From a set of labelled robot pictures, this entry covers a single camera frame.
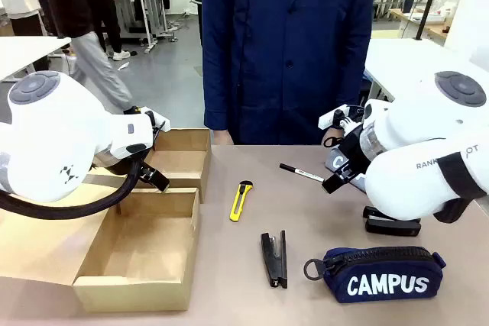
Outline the person's right hand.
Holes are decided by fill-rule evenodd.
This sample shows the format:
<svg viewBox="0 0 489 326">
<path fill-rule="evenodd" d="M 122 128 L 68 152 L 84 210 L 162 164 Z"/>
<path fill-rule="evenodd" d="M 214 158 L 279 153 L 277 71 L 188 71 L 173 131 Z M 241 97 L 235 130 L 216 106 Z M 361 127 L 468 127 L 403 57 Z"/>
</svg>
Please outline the person's right hand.
<svg viewBox="0 0 489 326">
<path fill-rule="evenodd" d="M 234 141 L 230 133 L 227 130 L 213 131 L 213 143 L 214 145 L 233 145 Z"/>
</svg>

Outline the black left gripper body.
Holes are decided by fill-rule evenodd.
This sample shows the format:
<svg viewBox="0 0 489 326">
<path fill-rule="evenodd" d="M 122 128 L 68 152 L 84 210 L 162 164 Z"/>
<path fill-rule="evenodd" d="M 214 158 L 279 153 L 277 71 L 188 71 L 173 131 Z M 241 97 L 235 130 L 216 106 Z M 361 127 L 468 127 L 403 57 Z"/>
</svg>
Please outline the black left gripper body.
<svg viewBox="0 0 489 326">
<path fill-rule="evenodd" d="M 138 153 L 132 154 L 128 157 L 119 159 L 110 154 L 108 150 L 104 150 L 97 153 L 93 158 L 94 167 L 106 168 L 110 173 L 118 176 L 123 176 L 131 171 L 133 163 L 138 163 L 138 177 L 146 178 L 150 174 L 148 170 L 148 165 L 144 163 L 146 156 L 149 154 L 150 150 L 142 150 Z"/>
</svg>

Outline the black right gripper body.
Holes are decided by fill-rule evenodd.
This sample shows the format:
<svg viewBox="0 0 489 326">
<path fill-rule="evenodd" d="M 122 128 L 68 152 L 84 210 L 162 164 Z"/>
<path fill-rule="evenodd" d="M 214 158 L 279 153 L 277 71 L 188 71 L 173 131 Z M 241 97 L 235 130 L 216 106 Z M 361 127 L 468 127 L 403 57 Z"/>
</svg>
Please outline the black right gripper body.
<svg viewBox="0 0 489 326">
<path fill-rule="evenodd" d="M 335 171 L 342 184 L 350 183 L 358 175 L 365 174 L 370 165 L 370 160 L 364 155 L 360 145 L 362 131 L 363 127 L 356 127 L 344 136 L 338 146 L 346 159 L 345 163 Z"/>
</svg>

